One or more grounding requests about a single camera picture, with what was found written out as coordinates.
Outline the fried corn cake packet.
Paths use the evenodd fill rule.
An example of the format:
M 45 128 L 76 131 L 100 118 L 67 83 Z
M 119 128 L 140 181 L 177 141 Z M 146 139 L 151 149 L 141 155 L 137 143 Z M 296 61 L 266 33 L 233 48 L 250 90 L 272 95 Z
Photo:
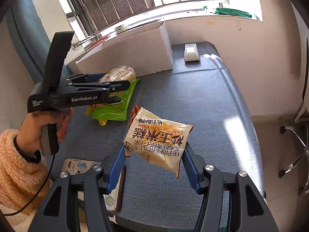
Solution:
M 135 105 L 124 138 L 125 157 L 137 153 L 152 165 L 158 165 L 179 177 L 180 160 L 192 125 L 162 119 Z

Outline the green cracker packet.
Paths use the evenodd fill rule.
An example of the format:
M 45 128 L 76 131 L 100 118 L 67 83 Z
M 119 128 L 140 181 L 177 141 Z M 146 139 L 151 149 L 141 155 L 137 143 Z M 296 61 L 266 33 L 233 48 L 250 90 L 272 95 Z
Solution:
M 139 81 L 140 79 L 137 78 L 130 82 L 130 87 L 126 91 L 112 93 L 108 97 L 107 103 L 90 105 L 86 111 L 86 116 L 92 116 L 101 126 L 104 126 L 109 120 L 125 121 L 128 106 Z

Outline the clear bread packet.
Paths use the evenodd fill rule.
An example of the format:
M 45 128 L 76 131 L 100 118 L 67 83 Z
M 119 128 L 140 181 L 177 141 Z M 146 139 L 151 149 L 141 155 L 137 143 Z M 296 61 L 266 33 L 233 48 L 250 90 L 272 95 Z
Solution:
M 130 66 L 119 66 L 110 70 L 102 78 L 99 83 L 127 80 L 134 82 L 136 80 L 135 70 Z

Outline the blue curtain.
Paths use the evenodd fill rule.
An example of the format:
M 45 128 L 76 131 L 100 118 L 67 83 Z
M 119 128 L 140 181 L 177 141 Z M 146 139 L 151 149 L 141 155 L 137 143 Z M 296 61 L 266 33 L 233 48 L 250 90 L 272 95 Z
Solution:
M 41 82 L 51 46 L 32 0 L 16 0 L 6 14 L 13 45 L 34 83 Z

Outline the fluffy peach left sleeve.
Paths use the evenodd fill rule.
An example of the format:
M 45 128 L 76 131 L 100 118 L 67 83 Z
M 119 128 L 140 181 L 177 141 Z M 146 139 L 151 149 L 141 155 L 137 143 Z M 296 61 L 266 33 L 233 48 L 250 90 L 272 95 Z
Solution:
M 39 191 L 37 197 L 19 214 L 8 217 L 15 231 L 27 231 L 49 190 L 48 169 L 41 158 L 41 128 L 23 126 L 1 134 L 1 210 L 19 211 Z

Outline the white cardboard box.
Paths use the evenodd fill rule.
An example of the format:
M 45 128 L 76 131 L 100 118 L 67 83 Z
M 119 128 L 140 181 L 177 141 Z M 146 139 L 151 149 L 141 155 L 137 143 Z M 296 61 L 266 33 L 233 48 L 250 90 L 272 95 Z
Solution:
M 138 77 L 172 69 L 173 57 L 164 21 L 123 32 L 71 61 L 73 73 L 107 73 L 130 66 Z

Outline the small white device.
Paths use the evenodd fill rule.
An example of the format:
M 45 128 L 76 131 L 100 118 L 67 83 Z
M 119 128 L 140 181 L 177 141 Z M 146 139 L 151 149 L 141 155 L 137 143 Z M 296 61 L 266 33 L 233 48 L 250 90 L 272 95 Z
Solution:
M 199 61 L 199 51 L 197 48 L 197 44 L 195 43 L 185 44 L 184 61 L 185 62 Z

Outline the green cloth on sill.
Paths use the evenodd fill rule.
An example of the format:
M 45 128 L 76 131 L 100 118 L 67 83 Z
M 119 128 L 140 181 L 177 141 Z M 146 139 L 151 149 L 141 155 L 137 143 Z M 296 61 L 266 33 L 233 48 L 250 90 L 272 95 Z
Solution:
M 231 8 L 226 8 L 226 7 L 204 6 L 201 8 L 201 10 L 206 11 L 210 14 L 215 14 L 215 15 L 236 16 L 236 17 L 250 18 L 250 19 L 261 21 L 261 18 L 258 17 L 256 14 L 250 14 L 249 12 L 245 12 L 243 10 L 238 10 L 238 9 L 231 9 Z

